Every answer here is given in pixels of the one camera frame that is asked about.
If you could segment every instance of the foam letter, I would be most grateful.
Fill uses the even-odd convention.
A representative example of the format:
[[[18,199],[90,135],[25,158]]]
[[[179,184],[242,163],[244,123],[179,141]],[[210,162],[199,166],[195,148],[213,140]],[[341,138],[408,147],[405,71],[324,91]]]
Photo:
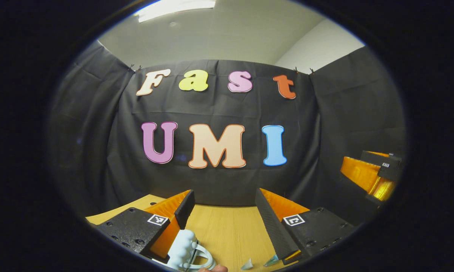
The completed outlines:
[[[162,124],[162,129],[165,132],[165,150],[160,154],[153,147],[153,132],[156,130],[156,124],[148,122],[141,125],[143,130],[143,149],[150,161],[158,164],[166,164],[171,161],[173,158],[173,131],[177,127],[178,125],[175,122],[164,122]]]
[[[246,93],[252,90],[252,82],[249,72],[234,71],[228,76],[230,83],[227,85],[232,93]]]
[[[204,150],[213,167],[219,165],[224,152],[223,167],[240,168],[246,165],[246,161],[242,158],[242,133],[245,131],[244,126],[228,125],[219,141],[217,141],[212,130],[206,124],[192,125],[189,130],[194,134],[194,154],[192,160],[188,163],[189,167],[206,167],[207,163],[203,159]]]
[[[205,91],[208,88],[208,84],[206,83],[206,79],[208,78],[207,72],[203,70],[192,70],[186,72],[184,76],[185,79],[182,79],[179,84],[180,90]]]
[[[282,153],[282,133],[284,128],[277,125],[269,125],[262,128],[262,132],[267,136],[267,158],[263,164],[267,166],[279,166],[287,162]]]
[[[151,88],[151,85],[158,87],[158,85],[162,82],[163,76],[169,76],[171,73],[170,69],[166,70],[160,70],[160,71],[154,71],[154,72],[149,72],[146,74],[146,79],[141,88],[137,91],[137,95],[146,95],[150,94],[153,89]]]
[[[279,87],[279,93],[283,97],[287,99],[294,99],[295,98],[295,93],[289,90],[289,85],[294,86],[294,82],[292,80],[287,79],[287,76],[285,75],[280,75],[274,77],[274,81],[277,82],[277,86]]]

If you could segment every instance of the blue letter i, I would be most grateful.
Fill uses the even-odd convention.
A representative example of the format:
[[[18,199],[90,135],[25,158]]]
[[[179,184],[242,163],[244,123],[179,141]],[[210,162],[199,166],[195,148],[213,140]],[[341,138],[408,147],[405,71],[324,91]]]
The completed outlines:
[[[262,128],[262,132],[267,136],[267,158],[263,164],[267,166],[279,166],[287,162],[287,158],[282,153],[282,133],[284,127],[268,125]]]

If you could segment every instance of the wooden table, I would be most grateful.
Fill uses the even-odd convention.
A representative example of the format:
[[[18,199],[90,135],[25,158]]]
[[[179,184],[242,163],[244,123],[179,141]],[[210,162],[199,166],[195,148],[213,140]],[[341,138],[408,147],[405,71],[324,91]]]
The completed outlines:
[[[164,198],[147,195],[123,207],[87,217],[93,224],[101,224],[130,207],[145,209],[152,202]],[[195,233],[218,264],[228,267],[229,272],[241,271],[249,258],[253,268],[249,271],[273,271],[284,267],[282,261],[263,267],[272,256],[274,248],[262,222],[257,207],[217,207],[195,205],[188,218],[186,229]]]

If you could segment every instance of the white wall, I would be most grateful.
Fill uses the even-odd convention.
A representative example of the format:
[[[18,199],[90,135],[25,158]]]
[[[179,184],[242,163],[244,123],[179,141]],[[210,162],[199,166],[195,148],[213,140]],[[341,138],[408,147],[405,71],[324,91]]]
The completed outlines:
[[[351,33],[325,19],[299,39],[276,62],[276,66],[311,74],[317,69],[362,48],[362,43]]]

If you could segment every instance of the ceiling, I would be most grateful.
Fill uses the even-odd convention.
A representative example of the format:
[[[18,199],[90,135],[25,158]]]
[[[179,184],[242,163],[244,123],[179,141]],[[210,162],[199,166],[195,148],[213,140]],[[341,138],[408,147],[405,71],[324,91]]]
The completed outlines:
[[[134,69],[201,59],[275,64],[323,19],[289,0],[217,0],[143,23],[131,16],[99,41]]]

